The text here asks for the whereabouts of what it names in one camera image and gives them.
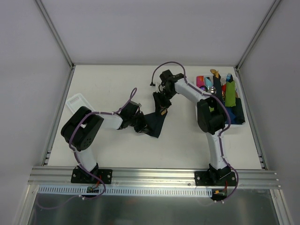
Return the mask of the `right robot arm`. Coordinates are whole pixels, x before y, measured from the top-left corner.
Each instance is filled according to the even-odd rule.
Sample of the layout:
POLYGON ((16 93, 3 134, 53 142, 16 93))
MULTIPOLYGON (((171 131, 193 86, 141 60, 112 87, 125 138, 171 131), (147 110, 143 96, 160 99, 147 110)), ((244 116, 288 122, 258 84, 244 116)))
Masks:
POLYGON ((155 113, 163 115, 171 106, 171 99, 180 94, 195 104, 196 118, 200 129, 206 134, 209 150, 210 164, 208 172, 200 179, 209 181, 213 185, 221 185, 226 181, 231 168, 226 162, 223 148, 223 131, 228 113, 220 100, 187 81, 184 74, 173 75, 166 70, 159 76, 162 90, 153 93, 155 113))

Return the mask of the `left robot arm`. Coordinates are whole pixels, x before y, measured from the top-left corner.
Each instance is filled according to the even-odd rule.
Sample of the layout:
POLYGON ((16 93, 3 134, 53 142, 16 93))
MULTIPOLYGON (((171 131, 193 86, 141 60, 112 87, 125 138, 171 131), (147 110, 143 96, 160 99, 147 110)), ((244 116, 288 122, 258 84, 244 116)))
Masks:
POLYGON ((73 151, 77 169, 86 182, 93 183, 98 177, 98 164, 90 147, 98 131, 122 130, 127 127, 133 127, 137 133, 150 130, 140 106, 133 101, 127 102, 116 112, 93 112, 81 106, 63 126, 61 135, 73 151))

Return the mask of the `dark navy paper napkin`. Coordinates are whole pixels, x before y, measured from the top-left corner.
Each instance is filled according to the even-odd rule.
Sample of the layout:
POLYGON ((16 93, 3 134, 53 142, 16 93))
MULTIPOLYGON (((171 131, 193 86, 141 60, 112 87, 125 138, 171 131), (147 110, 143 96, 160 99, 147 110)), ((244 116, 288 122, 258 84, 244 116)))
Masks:
POLYGON ((159 138, 167 113, 164 115, 156 115, 154 112, 144 116, 146 127, 142 129, 142 133, 151 137, 159 138))

